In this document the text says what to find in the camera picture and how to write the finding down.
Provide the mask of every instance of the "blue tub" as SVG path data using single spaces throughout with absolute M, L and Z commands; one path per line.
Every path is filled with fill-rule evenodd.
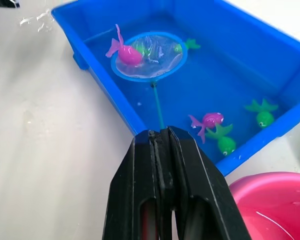
M 105 57 L 117 39 L 115 24 L 126 40 L 150 31 L 195 38 L 201 49 L 189 51 L 186 63 L 158 82 L 163 119 L 189 131 L 225 176 L 300 121 L 300 42 L 222 0 L 79 0 L 52 14 L 79 67 L 91 72 L 134 134 L 159 130 L 158 114 L 150 85 L 118 77 Z M 279 109 L 261 130 L 243 106 L 263 98 Z M 201 120 L 209 112 L 233 124 L 229 136 L 239 148 L 226 158 L 215 141 L 202 144 L 191 128 L 189 114 Z

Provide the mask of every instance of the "blue net rim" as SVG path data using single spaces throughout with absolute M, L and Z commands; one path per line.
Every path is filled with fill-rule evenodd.
M 130 76 L 126 76 L 124 74 L 122 74 L 116 66 L 116 59 L 118 57 L 118 52 L 116 52 L 112 58 L 111 58 L 111 68 L 113 70 L 113 72 L 118 75 L 119 77 L 129 80 L 129 81 L 133 81 L 133 82 L 139 82 L 139 83 L 153 83 L 153 82 L 157 82 L 160 79 L 163 79 L 167 76 L 169 76 L 170 74 L 173 74 L 175 71 L 177 71 L 183 64 L 185 64 L 187 57 L 188 57 L 188 49 L 186 47 L 186 44 L 182 41 L 181 38 L 177 37 L 176 35 L 167 33 L 167 32 L 161 32 L 161 31 L 151 31 L 151 32 L 144 32 L 141 33 L 139 35 L 136 35 L 132 38 L 130 38 L 129 40 L 125 41 L 124 44 L 125 45 L 130 45 L 132 44 L 135 40 L 142 38 L 142 37 L 146 37 L 146 36 L 164 36 L 167 38 L 170 38 L 172 40 L 174 40 L 175 42 L 177 42 L 178 44 L 181 45 L 182 48 L 182 59 L 181 61 L 178 63 L 177 66 L 175 66 L 174 69 L 165 72 L 164 74 L 160 75 L 160 76 L 155 76 L 155 77 L 151 77 L 151 78 L 137 78 L 137 77 L 130 77 Z

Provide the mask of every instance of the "pink bowl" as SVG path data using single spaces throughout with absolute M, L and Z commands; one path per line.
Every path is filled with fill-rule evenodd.
M 253 240 L 300 240 L 300 174 L 270 172 L 230 186 Z

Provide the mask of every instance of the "pink toy fish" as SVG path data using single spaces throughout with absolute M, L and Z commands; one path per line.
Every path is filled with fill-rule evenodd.
M 142 62 L 142 54 L 134 49 L 132 46 L 124 45 L 124 39 L 120 34 L 120 28 L 118 24 L 115 25 L 118 33 L 119 41 L 112 38 L 111 47 L 105 54 L 108 58 L 118 51 L 119 59 L 127 65 L 138 65 Z
M 205 143 L 206 141 L 206 136 L 205 136 L 205 129 L 213 129 L 216 124 L 222 124 L 224 121 L 224 116 L 220 112 L 212 112 L 212 113 L 207 113 L 206 115 L 203 116 L 202 122 L 199 122 L 194 116 L 189 115 L 190 119 L 192 120 L 191 127 L 196 128 L 196 127 L 201 127 L 201 130 L 198 133 L 198 136 L 201 137 L 202 142 Z

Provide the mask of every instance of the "white table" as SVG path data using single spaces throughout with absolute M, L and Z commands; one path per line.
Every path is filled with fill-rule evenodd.
M 232 2 L 300 40 L 300 0 Z M 99 240 L 133 136 L 57 24 L 43 16 L 39 32 L 35 18 L 20 26 L 45 0 L 21 4 L 0 9 L 0 240 Z

